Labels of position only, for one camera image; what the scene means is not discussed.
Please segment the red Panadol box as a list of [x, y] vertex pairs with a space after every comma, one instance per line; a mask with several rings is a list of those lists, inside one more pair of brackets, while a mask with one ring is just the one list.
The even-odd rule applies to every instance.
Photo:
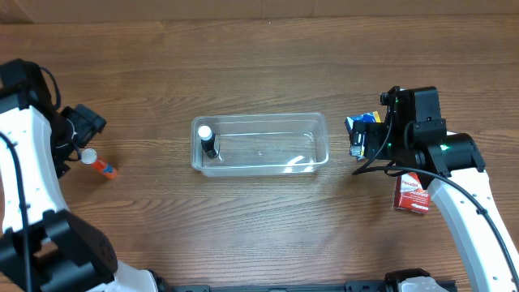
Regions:
[[403, 174], [397, 178], [393, 207], [414, 213], [427, 214], [431, 198], [416, 173]]

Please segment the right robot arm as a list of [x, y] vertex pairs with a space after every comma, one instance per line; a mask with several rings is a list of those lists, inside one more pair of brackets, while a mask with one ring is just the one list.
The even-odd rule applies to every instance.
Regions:
[[445, 219], [475, 291], [516, 291], [518, 251], [491, 193], [486, 163], [473, 138], [452, 133], [435, 87], [392, 87], [380, 95], [386, 118], [346, 119], [350, 154], [366, 163], [354, 174], [415, 173]]

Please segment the black bottle white cap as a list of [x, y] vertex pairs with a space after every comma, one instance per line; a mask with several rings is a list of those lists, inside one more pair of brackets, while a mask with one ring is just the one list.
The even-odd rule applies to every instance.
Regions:
[[200, 126], [197, 133], [200, 137], [200, 143], [204, 153], [208, 158], [216, 158], [219, 155], [219, 142], [217, 141], [217, 135], [207, 125]]

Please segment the orange bottle white cap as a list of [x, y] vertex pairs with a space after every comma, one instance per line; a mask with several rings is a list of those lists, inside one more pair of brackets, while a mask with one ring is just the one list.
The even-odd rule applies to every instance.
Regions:
[[82, 150], [81, 161], [85, 165], [90, 165], [93, 169], [109, 179], [113, 179], [118, 176], [118, 171], [105, 159], [100, 157], [97, 154], [97, 151], [93, 148], [85, 148]]

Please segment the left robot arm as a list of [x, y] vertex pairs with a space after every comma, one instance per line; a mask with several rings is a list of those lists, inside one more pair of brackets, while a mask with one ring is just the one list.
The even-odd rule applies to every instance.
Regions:
[[20, 58], [1, 66], [2, 273], [24, 291], [168, 291], [69, 211], [58, 180], [106, 121], [84, 105], [62, 107], [47, 75]]

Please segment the blue yellow VapoDrops box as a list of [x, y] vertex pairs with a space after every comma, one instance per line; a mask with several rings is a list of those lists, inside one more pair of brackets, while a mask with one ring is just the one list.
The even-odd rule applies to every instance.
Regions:
[[349, 116], [345, 119], [345, 126], [350, 137], [350, 155], [358, 161], [365, 158], [365, 144], [367, 128], [372, 123], [381, 122], [377, 111]]

